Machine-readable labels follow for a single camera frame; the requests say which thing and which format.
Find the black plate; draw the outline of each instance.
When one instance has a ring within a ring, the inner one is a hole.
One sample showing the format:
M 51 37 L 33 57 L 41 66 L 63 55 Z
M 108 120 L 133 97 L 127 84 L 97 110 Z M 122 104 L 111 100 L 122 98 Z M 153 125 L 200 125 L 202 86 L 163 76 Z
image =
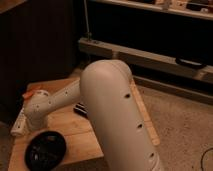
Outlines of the black plate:
M 56 167 L 64 157 L 66 142 L 55 131 L 37 135 L 25 151 L 25 162 L 31 171 L 49 171 Z

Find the floor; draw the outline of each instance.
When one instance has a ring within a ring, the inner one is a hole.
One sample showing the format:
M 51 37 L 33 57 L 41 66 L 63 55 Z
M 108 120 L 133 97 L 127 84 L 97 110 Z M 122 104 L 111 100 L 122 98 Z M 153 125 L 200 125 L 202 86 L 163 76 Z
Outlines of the floor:
M 213 147 L 213 106 L 138 86 L 158 132 L 157 146 L 166 171 L 199 171 L 203 152 Z M 10 127 L 0 123 L 0 171 L 6 171 L 13 138 Z M 213 170 L 213 151 L 204 157 L 204 170 Z M 55 170 L 106 171 L 104 158 Z

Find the robotic arm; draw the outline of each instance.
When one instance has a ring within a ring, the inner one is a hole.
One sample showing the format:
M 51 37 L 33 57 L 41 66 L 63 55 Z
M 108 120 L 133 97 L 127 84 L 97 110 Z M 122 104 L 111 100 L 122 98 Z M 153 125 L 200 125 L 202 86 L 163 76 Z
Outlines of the robotic arm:
M 143 118 L 130 90 L 132 74 L 119 60 L 90 64 L 80 80 L 53 95 L 40 91 L 23 110 L 27 126 L 45 126 L 52 111 L 80 100 L 104 156 L 113 171 L 163 171 Z

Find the wire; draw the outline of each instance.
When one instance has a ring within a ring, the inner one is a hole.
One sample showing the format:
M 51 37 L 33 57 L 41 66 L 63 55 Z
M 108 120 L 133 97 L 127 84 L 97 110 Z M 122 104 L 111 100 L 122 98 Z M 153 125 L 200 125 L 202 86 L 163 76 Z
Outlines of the wire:
M 212 150 L 213 150 L 213 147 L 207 149 L 207 150 L 203 153 L 203 155 L 202 155 L 202 157 L 201 157 L 201 160 L 200 160 L 201 171 L 204 171 L 204 168 L 203 168 L 203 159 L 204 159 L 206 153 L 208 153 L 209 151 L 212 151 Z
M 90 33 L 90 27 L 89 27 L 87 0 L 84 0 L 84 12 L 85 12 L 85 20 L 86 20 L 87 38 L 88 38 L 88 40 L 90 40 L 91 33 Z

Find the wooden tabletop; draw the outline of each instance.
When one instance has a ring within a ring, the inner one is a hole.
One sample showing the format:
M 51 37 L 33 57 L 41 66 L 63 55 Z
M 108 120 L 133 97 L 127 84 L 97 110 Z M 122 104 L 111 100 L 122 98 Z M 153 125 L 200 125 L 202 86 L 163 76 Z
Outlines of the wooden tabletop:
M 0 14 L 6 12 L 27 0 L 0 0 Z
M 63 80 L 32 83 L 28 86 L 28 89 L 41 86 L 41 89 L 47 90 L 50 93 L 54 93 L 76 79 L 77 78 L 69 78 Z M 154 145 L 158 145 L 160 140 L 134 82 L 131 84 L 131 88 L 143 115 L 152 142 Z M 61 108 L 49 114 L 47 128 L 30 133 L 24 137 L 16 138 L 12 149 L 8 171 L 28 170 L 24 162 L 26 147 L 32 138 L 47 130 L 61 133 L 66 140 L 67 151 L 60 165 L 102 157 L 103 153 L 95 137 L 90 122 L 86 118 L 74 113 L 73 106 L 74 105 L 70 105 L 65 108 Z

